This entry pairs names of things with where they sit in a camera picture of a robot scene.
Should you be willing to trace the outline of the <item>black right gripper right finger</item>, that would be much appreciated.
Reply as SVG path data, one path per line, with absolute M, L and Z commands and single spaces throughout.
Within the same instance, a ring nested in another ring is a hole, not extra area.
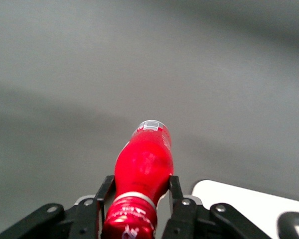
M 268 239 L 269 236 L 226 203 L 204 208 L 185 197 L 178 176 L 169 177 L 171 218 L 163 239 Z

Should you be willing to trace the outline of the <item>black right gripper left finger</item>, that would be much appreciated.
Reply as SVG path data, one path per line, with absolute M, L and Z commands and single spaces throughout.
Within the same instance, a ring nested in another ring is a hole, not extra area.
M 114 192 L 114 176 L 109 175 L 96 195 L 79 198 L 67 210 L 45 204 L 2 231 L 0 239 L 99 239 L 105 204 Z

